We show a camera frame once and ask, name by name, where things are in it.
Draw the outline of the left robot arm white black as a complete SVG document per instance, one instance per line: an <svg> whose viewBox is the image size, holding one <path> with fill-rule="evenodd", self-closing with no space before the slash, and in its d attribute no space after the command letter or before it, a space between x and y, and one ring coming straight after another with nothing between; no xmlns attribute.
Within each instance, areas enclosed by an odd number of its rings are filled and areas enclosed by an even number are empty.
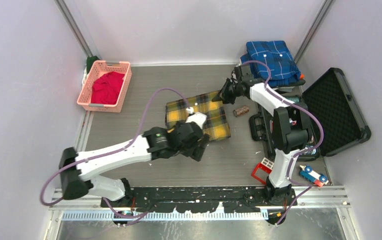
<svg viewBox="0 0 382 240"><path fill-rule="evenodd" d="M169 159L178 154L199 162L210 140L195 122L178 122L172 129L153 127L128 141L109 147L77 152L63 150L59 162L62 199L76 200L94 195L114 201L120 207L132 202L130 186L125 179L111 179L102 174L123 166Z"/></svg>

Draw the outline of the yellow plaid flannel shirt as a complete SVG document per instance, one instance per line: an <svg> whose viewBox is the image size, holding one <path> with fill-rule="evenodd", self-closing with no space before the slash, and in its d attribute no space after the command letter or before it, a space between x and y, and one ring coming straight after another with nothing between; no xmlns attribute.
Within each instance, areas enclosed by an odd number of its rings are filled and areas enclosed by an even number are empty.
<svg viewBox="0 0 382 240"><path fill-rule="evenodd" d="M231 137L226 111L221 101L212 101L218 91L168 102L165 105L165 125L171 129L176 123L197 123L210 141L222 141Z"/></svg>

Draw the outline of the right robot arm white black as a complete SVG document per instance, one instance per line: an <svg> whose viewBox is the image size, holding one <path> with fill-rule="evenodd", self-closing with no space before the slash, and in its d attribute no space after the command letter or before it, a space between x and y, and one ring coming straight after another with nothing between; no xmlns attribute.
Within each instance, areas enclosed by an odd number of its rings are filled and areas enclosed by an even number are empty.
<svg viewBox="0 0 382 240"><path fill-rule="evenodd" d="M270 205L278 205L291 196L290 181L294 159L312 138L311 120L304 104L295 104L273 90L262 78L255 78L248 65L233 69L235 78L226 80L212 99L234 104L237 97L247 97L263 107L272 117L271 139L276 146L272 172L267 177L262 197Z"/></svg>

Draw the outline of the red garment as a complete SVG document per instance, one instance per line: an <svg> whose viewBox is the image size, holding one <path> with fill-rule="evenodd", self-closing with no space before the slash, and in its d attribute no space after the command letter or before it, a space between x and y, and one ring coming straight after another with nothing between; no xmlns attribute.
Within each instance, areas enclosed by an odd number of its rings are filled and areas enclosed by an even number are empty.
<svg viewBox="0 0 382 240"><path fill-rule="evenodd" d="M115 105L124 84L124 73L111 71L98 78L92 86L91 104Z"/></svg>

